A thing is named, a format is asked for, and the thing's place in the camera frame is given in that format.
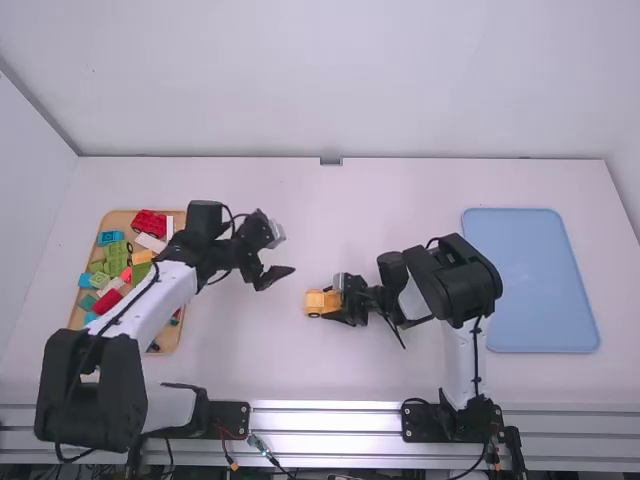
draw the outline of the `metal frame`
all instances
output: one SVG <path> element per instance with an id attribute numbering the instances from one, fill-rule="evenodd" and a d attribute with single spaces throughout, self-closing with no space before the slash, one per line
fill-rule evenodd
<path id="1" fill-rule="evenodd" d="M 400 402 L 259 400 L 250 430 L 262 438 L 284 467 L 466 468 L 480 445 L 407 444 L 400 435 Z M 521 431 L 530 470 L 640 471 L 640 407 L 637 405 L 509 405 L 505 424 Z M 0 404 L 0 463 L 55 463 L 53 444 L 33 434 L 31 401 Z M 217 440 L 172 440 L 176 464 L 226 465 Z M 270 464 L 245 442 L 229 441 L 241 466 Z M 67 455 L 79 450 L 63 449 Z M 503 463 L 509 465 L 506 452 Z M 168 464 L 162 439 L 144 447 L 149 464 Z M 123 464 L 126 455 L 96 452 L 86 463 Z"/>

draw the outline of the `black bracket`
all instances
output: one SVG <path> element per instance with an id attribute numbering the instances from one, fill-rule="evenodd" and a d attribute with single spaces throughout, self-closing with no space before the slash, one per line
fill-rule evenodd
<path id="1" fill-rule="evenodd" d="M 220 434 L 225 440 L 244 440 L 249 435 L 249 414 L 251 405 L 248 402 L 225 402 L 207 400 L 200 406 L 196 404 L 194 418 L 199 419 L 199 431 L 193 428 L 168 428 L 150 434 L 156 438 L 202 438 L 220 440 Z"/>
<path id="2" fill-rule="evenodd" d="M 225 434 L 225 440 L 244 440 L 249 435 L 250 413 L 251 405 L 247 402 L 209 400 L 209 425 L 207 425 L 207 431 L 199 438 L 220 440 L 220 427 L 222 427 L 233 435 L 230 438 L 230 435 Z"/>
<path id="3" fill-rule="evenodd" d="M 441 405 L 412 403 L 404 406 L 400 412 L 402 418 L 402 439 L 407 443 L 484 443 L 487 441 L 486 430 L 478 432 L 471 429 L 464 431 L 461 426 L 456 439 L 450 439 L 442 426 Z M 504 422 L 502 409 L 499 405 L 493 405 L 491 424 L 494 426 L 494 434 L 502 442 L 504 438 Z"/>

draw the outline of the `blue tray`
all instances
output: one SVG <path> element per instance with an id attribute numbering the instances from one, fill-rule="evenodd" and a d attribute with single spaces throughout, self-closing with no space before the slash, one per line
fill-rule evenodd
<path id="1" fill-rule="evenodd" d="M 489 322 L 489 350 L 589 353 L 599 347 L 560 215 L 549 209 L 472 208 L 464 212 L 462 227 L 504 283 Z"/>

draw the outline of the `lego brick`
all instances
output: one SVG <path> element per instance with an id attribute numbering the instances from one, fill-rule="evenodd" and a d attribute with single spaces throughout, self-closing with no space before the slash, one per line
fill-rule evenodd
<path id="1" fill-rule="evenodd" d="M 156 253 L 162 252 L 167 246 L 162 240 L 158 240 L 157 238 L 153 238 L 151 235 L 146 234 L 144 232 L 140 233 L 136 239 L 134 240 L 138 245 L 142 245 L 144 248 L 148 248 L 149 250 L 153 250 Z"/>
<path id="2" fill-rule="evenodd" d="M 130 264 L 129 254 L 111 255 L 104 262 L 104 273 L 111 278 L 119 276 Z"/>
<path id="3" fill-rule="evenodd" d="M 131 285 L 134 287 L 138 285 L 144 277 L 147 276 L 149 270 L 151 270 L 151 262 L 147 263 L 139 263 L 138 265 L 134 265 L 131 274 Z"/>
<path id="4" fill-rule="evenodd" d="M 106 230 L 98 234 L 98 246 L 104 247 L 113 242 L 124 240 L 124 232 L 120 230 Z"/>
<path id="5" fill-rule="evenodd" d="M 115 277 L 115 278 L 112 278 L 109 283 L 107 283 L 106 287 L 98 290 L 96 294 L 98 295 L 98 297 L 102 298 L 104 297 L 104 294 L 107 293 L 112 288 L 115 290 L 119 290 L 123 286 L 124 286 L 124 280 L 122 280 L 120 277 Z"/>
<path id="6" fill-rule="evenodd" d="M 87 323 L 93 322 L 96 318 L 100 318 L 96 312 L 87 312 L 84 314 L 84 326 L 87 326 Z"/>
<path id="7" fill-rule="evenodd" d="M 98 299 L 92 295 L 85 295 L 78 302 L 78 306 L 83 309 L 85 312 L 90 312 L 93 306 L 96 304 Z"/>
<path id="8" fill-rule="evenodd" d="M 122 300 L 122 294 L 112 288 L 93 305 L 93 308 L 91 310 L 98 315 L 104 315 L 113 307 L 115 307 L 120 300 Z"/>
<path id="9" fill-rule="evenodd" d="M 96 260 L 89 264 L 89 271 L 93 273 L 104 272 L 104 260 Z"/>
<path id="10" fill-rule="evenodd" d="M 167 233 L 166 215 L 140 210 L 131 222 L 131 228 L 136 233 L 144 232 L 155 238 L 162 238 Z"/>
<path id="11" fill-rule="evenodd" d="M 120 240 L 118 242 L 113 242 L 102 248 L 104 252 L 104 256 L 106 258 L 121 256 L 121 255 L 129 255 L 133 252 L 133 245 L 131 245 L 126 240 Z"/>
<path id="12" fill-rule="evenodd" d="M 81 273 L 80 278 L 78 279 L 78 286 L 80 288 L 93 288 L 93 285 L 89 283 L 89 279 L 92 275 L 92 273 Z"/>
<path id="13" fill-rule="evenodd" d="M 180 308 L 178 310 L 176 310 L 175 312 L 173 312 L 173 315 L 171 315 L 171 318 L 169 319 L 169 325 L 171 325 L 172 327 L 177 327 L 178 325 L 180 325 Z"/>
<path id="14" fill-rule="evenodd" d="M 120 278 L 122 280 L 125 281 L 125 283 L 131 283 L 131 272 L 132 272 L 132 268 L 131 267 L 127 267 L 124 269 L 124 271 L 120 274 Z"/>
<path id="15" fill-rule="evenodd" d="M 173 215 L 167 215 L 167 243 L 173 238 L 174 228 Z"/>
<path id="16" fill-rule="evenodd" d="M 96 272 L 89 279 L 89 283 L 94 288 L 104 288 L 109 283 L 109 275 L 104 272 Z"/>
<path id="17" fill-rule="evenodd" d="M 139 265 L 140 263 L 148 263 L 152 258 L 153 252 L 151 250 L 143 250 L 131 255 L 131 261 L 134 265 Z"/>

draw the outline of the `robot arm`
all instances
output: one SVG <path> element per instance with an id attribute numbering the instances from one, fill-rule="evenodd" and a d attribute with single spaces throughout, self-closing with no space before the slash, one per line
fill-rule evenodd
<path id="1" fill-rule="evenodd" d="M 337 274 L 323 293 L 323 305 L 332 307 L 313 313 L 356 326 L 367 325 L 369 311 L 375 311 L 398 337 L 397 328 L 442 320 L 442 391 L 450 405 L 462 411 L 485 393 L 483 332 L 502 296 L 502 280 L 493 264 L 457 233 L 434 241 L 438 245 L 431 249 L 417 245 L 380 255 L 382 285 L 369 287 L 359 275 Z"/>
<path id="2" fill-rule="evenodd" d="M 237 229 L 223 222 L 221 203 L 194 201 L 184 230 L 176 232 L 145 279 L 88 329 L 60 329 L 47 341 L 34 431 L 44 441 L 123 453 L 142 434 L 171 429 L 197 437 L 208 423 L 206 390 L 190 385 L 145 385 L 141 355 L 171 314 L 202 288 L 239 269 L 256 291 L 291 273 L 264 272 L 258 253 L 285 240 L 282 227 L 256 210 Z M 228 239 L 219 237 L 231 228 Z M 210 279 L 225 272 L 218 280 Z M 99 370 L 97 382 L 82 374 Z"/>

